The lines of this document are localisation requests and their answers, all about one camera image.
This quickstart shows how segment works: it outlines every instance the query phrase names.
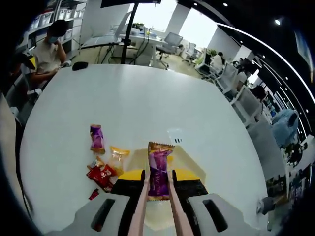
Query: candy package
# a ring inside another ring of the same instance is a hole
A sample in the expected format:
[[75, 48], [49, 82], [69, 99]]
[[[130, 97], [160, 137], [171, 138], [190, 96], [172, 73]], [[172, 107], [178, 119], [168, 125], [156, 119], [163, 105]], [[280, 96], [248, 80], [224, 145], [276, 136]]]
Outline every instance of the candy package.
[[149, 143], [150, 191], [149, 200], [169, 200], [167, 157], [174, 146]]
[[115, 170], [117, 176], [121, 176], [124, 173], [123, 169], [124, 160], [129, 156], [130, 151], [121, 150], [114, 146], [110, 146], [110, 150], [112, 156], [108, 161], [108, 165]]
[[105, 191], [112, 189], [113, 184], [109, 180], [113, 176], [116, 176], [116, 172], [108, 165], [105, 165], [103, 170], [95, 166], [87, 173], [87, 177], [94, 180]]
[[148, 153], [150, 151], [167, 151], [167, 150], [173, 150], [175, 146], [169, 145], [169, 144], [158, 144], [154, 142], [149, 142], [148, 144]]
[[91, 150], [99, 154], [104, 154], [104, 136], [101, 126], [99, 124], [91, 124], [90, 135], [92, 138]]
[[95, 189], [93, 193], [90, 195], [89, 200], [93, 200], [99, 195], [98, 189]]
[[96, 160], [94, 160], [90, 165], [88, 165], [88, 169], [91, 170], [94, 167], [102, 168], [104, 166], [105, 166], [105, 163], [102, 161], [102, 159], [99, 156], [97, 156]]

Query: white table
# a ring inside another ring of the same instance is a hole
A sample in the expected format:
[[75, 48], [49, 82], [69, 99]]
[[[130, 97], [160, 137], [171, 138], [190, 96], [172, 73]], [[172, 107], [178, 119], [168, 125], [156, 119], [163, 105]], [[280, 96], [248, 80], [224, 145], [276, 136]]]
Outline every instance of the white table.
[[102, 125], [107, 155], [109, 145], [135, 150], [148, 141], [170, 143], [167, 130], [181, 128], [188, 144], [183, 148], [206, 171], [209, 192], [241, 210], [253, 227], [266, 229], [267, 216], [255, 213], [258, 200], [267, 196], [262, 167], [220, 91], [173, 71], [101, 64], [61, 69], [26, 125], [21, 174], [43, 233], [71, 224], [96, 188], [86, 177], [94, 159], [91, 123]]

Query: white shirt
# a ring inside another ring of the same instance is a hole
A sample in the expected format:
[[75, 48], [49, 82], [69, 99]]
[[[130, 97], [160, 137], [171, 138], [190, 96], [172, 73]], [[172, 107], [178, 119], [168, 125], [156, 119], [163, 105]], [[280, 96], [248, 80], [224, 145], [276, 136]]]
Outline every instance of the white shirt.
[[218, 71], [221, 71], [223, 69], [223, 64], [222, 64], [222, 57], [216, 54], [210, 63], [211, 66], [216, 68]]
[[58, 45], [48, 44], [44, 41], [38, 43], [33, 50], [36, 57], [36, 70], [38, 74], [45, 74], [60, 67], [61, 62], [57, 55]]

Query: cable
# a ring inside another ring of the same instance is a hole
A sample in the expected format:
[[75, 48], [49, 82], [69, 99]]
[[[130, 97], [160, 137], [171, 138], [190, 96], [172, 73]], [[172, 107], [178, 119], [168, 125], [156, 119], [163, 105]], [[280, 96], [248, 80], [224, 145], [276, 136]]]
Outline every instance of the cable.
[[111, 45], [111, 46], [109, 47], [109, 49], [107, 50], [107, 53], [105, 54], [105, 56], [104, 56], [104, 58], [103, 58], [101, 64], [103, 64], [103, 62], [105, 61], [105, 58], [106, 58], [106, 56], [108, 55], [108, 53], [112, 51], [112, 47], [113, 47], [113, 46], [114, 46], [114, 45]]
[[96, 58], [95, 58], [95, 63], [97, 63], [97, 64], [98, 64], [98, 62], [99, 62], [100, 51], [102, 51], [102, 48], [103, 48], [103, 47], [100, 47], [100, 48], [99, 48], [98, 55], [97, 55]]
[[129, 63], [129, 65], [132, 64], [134, 61], [136, 61], [137, 58], [138, 58], [139, 56], [141, 56], [141, 55], [143, 54], [143, 52], [146, 50], [146, 48], [147, 48], [147, 46], [148, 46], [148, 44], [149, 44], [149, 40], [150, 40], [150, 30], [151, 30], [151, 29], [149, 29], [149, 35], [148, 35], [147, 44], [144, 46], [144, 49], [142, 50], [142, 52], [141, 52], [137, 57], [135, 57], [135, 58]]
[[114, 47], [113, 52], [112, 52], [112, 50], [110, 50], [110, 51], [112, 52], [112, 55], [108, 58], [108, 64], [110, 64], [110, 61], [109, 61], [109, 60], [113, 57], [113, 54], [114, 54], [114, 52], [115, 52], [115, 49], [116, 49], [116, 48]]
[[140, 47], [139, 47], [139, 50], [137, 51], [137, 53], [136, 53], [136, 55], [135, 55], [135, 58], [138, 57], [138, 53], [139, 53], [141, 47], [143, 46], [145, 40], [146, 40], [146, 35], [145, 35], [145, 32], [143, 32], [143, 41], [142, 41], [142, 43], [141, 43], [141, 45], [140, 45]]

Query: office chair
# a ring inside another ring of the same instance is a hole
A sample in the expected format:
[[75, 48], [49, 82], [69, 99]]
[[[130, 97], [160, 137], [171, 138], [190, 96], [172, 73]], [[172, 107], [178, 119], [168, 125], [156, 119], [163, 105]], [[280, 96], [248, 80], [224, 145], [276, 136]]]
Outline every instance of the office chair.
[[161, 62], [166, 69], [169, 67], [169, 65], [162, 61], [163, 54], [164, 53], [169, 55], [175, 54], [176, 49], [180, 45], [182, 40], [183, 37], [179, 36], [178, 34], [169, 33], [164, 40], [167, 43], [167, 45], [156, 46], [156, 50], [159, 51], [161, 55], [158, 61]]
[[197, 59], [197, 50], [195, 49], [196, 44], [189, 43], [188, 50], [186, 51], [187, 58], [182, 61], [188, 61], [189, 65], [191, 65], [192, 61]]
[[223, 94], [236, 90], [237, 72], [238, 70], [233, 65], [227, 63], [223, 73], [214, 80]]
[[265, 179], [285, 175], [286, 163], [266, 118], [260, 116], [259, 121], [247, 131], [257, 151]]
[[262, 111], [262, 104], [247, 86], [243, 86], [237, 96], [230, 102], [245, 127], [255, 123], [255, 116]]
[[210, 65], [211, 63], [211, 54], [207, 53], [207, 49], [203, 50], [203, 60], [200, 64], [195, 66], [195, 70], [203, 75], [203, 80], [215, 79], [218, 77], [218, 73], [214, 68]]

